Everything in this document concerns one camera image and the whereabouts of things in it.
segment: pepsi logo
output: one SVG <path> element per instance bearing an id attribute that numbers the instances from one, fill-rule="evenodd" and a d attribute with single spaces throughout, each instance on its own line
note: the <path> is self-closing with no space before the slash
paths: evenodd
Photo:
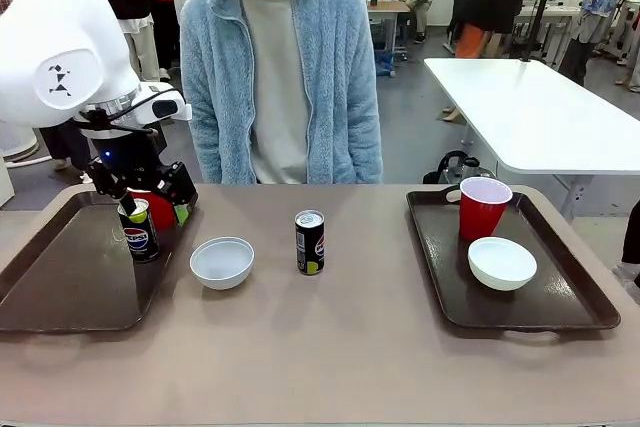
<path id="1" fill-rule="evenodd" d="M 124 229 L 124 236 L 132 250 L 142 250 L 149 243 L 149 234 L 142 229 Z"/>
<path id="2" fill-rule="evenodd" d="M 316 244 L 316 255 L 318 257 L 324 257 L 324 235 L 320 237 L 320 240 Z"/>

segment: soda can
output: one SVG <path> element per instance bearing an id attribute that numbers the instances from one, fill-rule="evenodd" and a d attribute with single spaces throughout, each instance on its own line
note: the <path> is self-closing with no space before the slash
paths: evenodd
<path id="1" fill-rule="evenodd" d="M 136 210 L 131 215 L 127 215 L 121 205 L 118 206 L 120 223 L 133 260 L 140 263 L 151 262 L 160 255 L 160 246 L 149 211 L 149 202 L 144 199 L 135 199 L 135 202 Z"/>
<path id="2" fill-rule="evenodd" d="M 298 270 L 316 275 L 324 269 L 324 216 L 317 210 L 296 215 Z"/>

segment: logo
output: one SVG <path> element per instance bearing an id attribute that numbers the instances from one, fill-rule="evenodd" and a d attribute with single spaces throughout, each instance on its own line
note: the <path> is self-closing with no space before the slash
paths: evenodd
<path id="1" fill-rule="evenodd" d="M 142 229 L 124 229 L 124 236 L 132 250 L 142 250 L 149 243 L 149 234 Z"/>
<path id="2" fill-rule="evenodd" d="M 324 235 L 320 237 L 320 240 L 316 244 L 316 255 L 320 258 L 324 257 Z"/>
<path id="3" fill-rule="evenodd" d="M 62 85 L 62 81 L 64 80 L 64 78 L 71 74 L 70 70 L 67 70 L 66 72 L 63 72 L 63 68 L 60 67 L 59 65 L 52 65 L 51 67 L 49 67 L 49 72 L 55 71 L 56 72 L 56 83 L 57 85 L 53 88 L 53 89 L 49 89 L 49 93 L 53 93 L 53 92 L 64 92 L 67 97 L 71 97 L 71 94 L 69 93 L 69 91 L 67 90 L 67 88 Z"/>

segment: blue fleece jacket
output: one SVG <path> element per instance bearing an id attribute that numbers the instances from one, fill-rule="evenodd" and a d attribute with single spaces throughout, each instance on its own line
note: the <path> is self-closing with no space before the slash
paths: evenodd
<path id="1" fill-rule="evenodd" d="M 307 181 L 378 183 L 382 177 L 376 72 L 364 0 L 292 0 L 310 114 Z M 256 182 L 250 133 L 255 58 L 241 0 L 189 0 L 182 81 L 206 181 Z"/>

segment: sleeve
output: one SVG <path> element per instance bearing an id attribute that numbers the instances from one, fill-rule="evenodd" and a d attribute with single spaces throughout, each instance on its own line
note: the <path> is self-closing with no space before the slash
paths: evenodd
<path id="1" fill-rule="evenodd" d="M 358 38 L 349 73 L 347 118 L 349 154 L 358 184 L 382 181 L 382 142 L 376 92 L 376 65 L 369 28 L 369 15 L 360 0 L 357 23 Z"/>
<path id="2" fill-rule="evenodd" d="M 202 59 L 202 49 L 189 17 L 189 9 L 185 8 L 180 29 L 180 62 L 184 96 L 193 109 L 193 118 L 189 126 L 204 180 L 219 184 L 222 182 L 220 130 Z"/>

